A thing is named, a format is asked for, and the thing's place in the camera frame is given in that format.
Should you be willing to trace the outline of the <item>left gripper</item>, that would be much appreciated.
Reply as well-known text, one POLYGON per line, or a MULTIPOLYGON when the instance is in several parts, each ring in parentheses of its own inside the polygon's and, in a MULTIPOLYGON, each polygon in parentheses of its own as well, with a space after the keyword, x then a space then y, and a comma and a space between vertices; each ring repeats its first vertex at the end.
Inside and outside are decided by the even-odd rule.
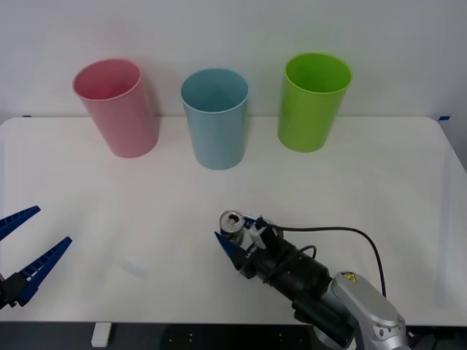
MULTIPOLYGON (((41 209, 38 206, 32 206, 0 219, 0 240, 6 238, 40 211, 41 209)), ((65 237, 52 249, 19 272, 12 274, 7 279, 1 279, 1 308, 5 306, 14 308, 16 304, 26 305, 36 294, 40 284, 55 267, 71 243, 72 239, 65 237)))

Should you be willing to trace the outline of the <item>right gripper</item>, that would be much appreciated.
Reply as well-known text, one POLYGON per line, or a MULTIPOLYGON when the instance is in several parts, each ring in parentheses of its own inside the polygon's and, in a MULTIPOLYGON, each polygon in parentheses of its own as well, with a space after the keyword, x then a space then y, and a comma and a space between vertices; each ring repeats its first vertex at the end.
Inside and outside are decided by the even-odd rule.
MULTIPOLYGON (((256 226, 257 214, 244 211, 243 217, 244 227, 247 230, 256 226)), ((296 247, 282 238, 277 238, 265 249, 252 244, 245 250, 220 233, 215 232, 215 237, 241 275, 246 279, 257 276, 263 283, 269 283, 275 279, 296 254, 296 247)))

